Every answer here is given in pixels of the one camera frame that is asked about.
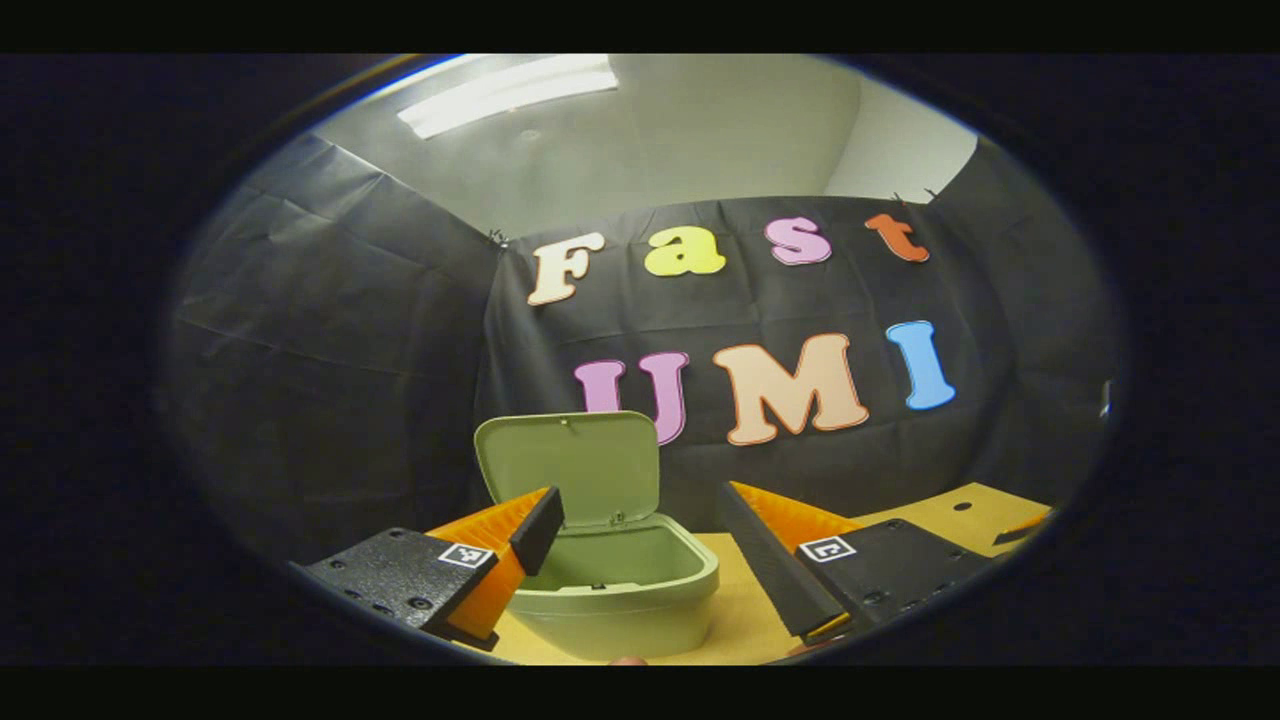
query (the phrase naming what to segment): ceiling light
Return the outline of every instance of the ceiling light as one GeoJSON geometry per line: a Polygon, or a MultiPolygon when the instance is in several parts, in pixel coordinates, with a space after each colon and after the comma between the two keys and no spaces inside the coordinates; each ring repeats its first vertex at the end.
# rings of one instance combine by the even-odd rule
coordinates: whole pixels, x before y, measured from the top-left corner
{"type": "Polygon", "coordinates": [[[447,90],[397,117],[426,140],[508,110],[617,86],[608,55],[556,55],[447,90]]]}

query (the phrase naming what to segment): open lid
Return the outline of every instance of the open lid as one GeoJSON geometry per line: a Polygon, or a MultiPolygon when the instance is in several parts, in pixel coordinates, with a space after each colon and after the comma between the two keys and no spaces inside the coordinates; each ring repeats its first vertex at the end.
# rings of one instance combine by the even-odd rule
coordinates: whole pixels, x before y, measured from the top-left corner
{"type": "Polygon", "coordinates": [[[494,418],[476,428],[475,442],[497,502],[556,486],[570,528],[616,525],[658,509],[658,432],[640,413],[494,418]]]}

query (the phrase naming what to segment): white wall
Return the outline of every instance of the white wall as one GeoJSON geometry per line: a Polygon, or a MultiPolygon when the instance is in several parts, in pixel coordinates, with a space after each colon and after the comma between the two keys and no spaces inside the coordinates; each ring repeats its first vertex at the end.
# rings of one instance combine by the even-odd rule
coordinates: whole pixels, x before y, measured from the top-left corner
{"type": "Polygon", "coordinates": [[[316,128],[483,232],[508,237],[696,200],[842,195],[928,202],[977,137],[860,72],[805,55],[611,55],[614,92],[419,140],[396,111],[316,128]]]}
{"type": "Polygon", "coordinates": [[[925,188],[941,192],[977,146],[959,122],[863,77],[858,118],[824,193],[928,202],[925,188]]]}

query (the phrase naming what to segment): wooden table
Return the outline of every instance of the wooden table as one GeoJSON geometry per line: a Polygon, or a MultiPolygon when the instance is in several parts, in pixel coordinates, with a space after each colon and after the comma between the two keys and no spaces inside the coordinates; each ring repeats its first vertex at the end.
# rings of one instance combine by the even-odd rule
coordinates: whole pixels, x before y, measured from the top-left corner
{"type": "MultiPolygon", "coordinates": [[[[852,518],[872,525],[901,518],[966,550],[995,557],[1024,541],[992,546],[1004,530],[1021,525],[1048,510],[1038,502],[978,483],[882,512],[852,518]]],[[[698,650],[668,657],[648,657],[650,665],[759,665],[786,657],[800,647],[778,619],[764,588],[755,580],[742,552],[728,533],[698,533],[696,537],[719,557],[721,587],[712,596],[712,624],[707,642],[698,650]]],[[[500,638],[492,657],[522,665],[600,665],[579,660],[545,643],[511,614],[495,628],[500,638]]]]}

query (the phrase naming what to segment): letter m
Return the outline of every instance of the letter m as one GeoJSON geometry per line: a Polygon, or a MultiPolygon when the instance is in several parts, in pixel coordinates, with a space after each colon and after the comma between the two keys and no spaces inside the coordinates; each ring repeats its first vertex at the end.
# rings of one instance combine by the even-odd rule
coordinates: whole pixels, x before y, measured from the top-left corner
{"type": "Polygon", "coordinates": [[[737,427],[728,433],[733,445],[759,445],[778,436],[778,428],[764,416],[764,405],[791,434],[804,430],[818,400],[813,427],[837,430],[864,423],[870,413],[858,401],[854,378],[849,373],[842,334],[819,334],[805,341],[800,363],[792,375],[759,345],[726,347],[713,363],[728,372],[733,384],[737,427]]]}

